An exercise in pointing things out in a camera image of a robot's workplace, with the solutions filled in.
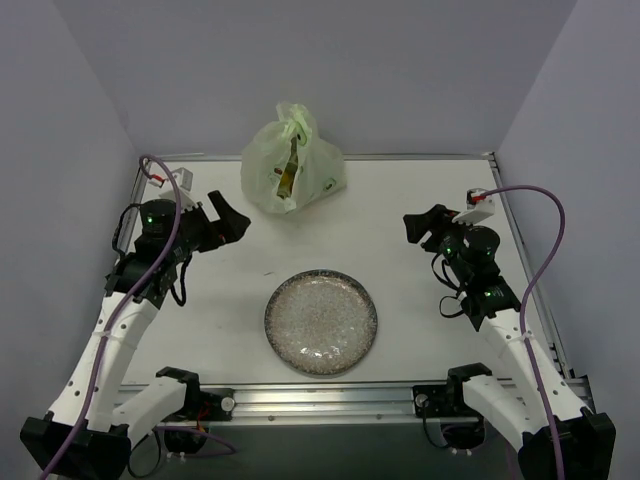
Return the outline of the light green plastic bag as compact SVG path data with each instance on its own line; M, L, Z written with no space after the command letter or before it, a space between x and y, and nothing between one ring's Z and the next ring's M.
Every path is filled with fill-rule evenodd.
M302 104L281 102L277 119L261 128L241 153L241 189L269 214L286 215L347 186L341 150L319 135Z

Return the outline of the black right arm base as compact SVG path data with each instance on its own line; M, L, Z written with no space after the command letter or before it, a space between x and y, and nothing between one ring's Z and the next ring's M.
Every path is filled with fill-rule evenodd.
M485 419L452 400L444 384L414 385L411 393L414 414L431 447L471 456L485 444Z

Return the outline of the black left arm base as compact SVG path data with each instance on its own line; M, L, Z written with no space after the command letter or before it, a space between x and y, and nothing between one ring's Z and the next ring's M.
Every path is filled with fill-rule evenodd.
M167 453L181 457L219 457L237 453L229 441L208 430L211 422L229 422L235 408L232 389L203 391L195 400L188 400L177 413L171 414L164 424L154 428Z

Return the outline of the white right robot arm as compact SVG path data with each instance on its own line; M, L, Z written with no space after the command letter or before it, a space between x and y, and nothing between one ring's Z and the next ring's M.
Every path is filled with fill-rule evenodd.
M407 239L442 260L439 281L455 292L463 316L502 362L519 394L507 392L481 363L449 370L444 400L455 412L474 411L516 451L526 479L606 479L616 429L568 385L521 317L522 304L495 261L499 235L456 222L437 204L403 218Z

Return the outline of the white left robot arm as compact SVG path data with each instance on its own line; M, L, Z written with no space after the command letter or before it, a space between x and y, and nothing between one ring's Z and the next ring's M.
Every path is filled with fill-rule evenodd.
M142 336L174 285L184 281L194 254L239 241L250 225L219 191L208 198L215 221L188 198L137 205L141 233L107 277L101 312L74 372L47 413L27 418L21 429L44 477L117 479L132 450L165 421L230 420L231 390L206 392L198 374L176 367L162 368L140 393L116 403Z

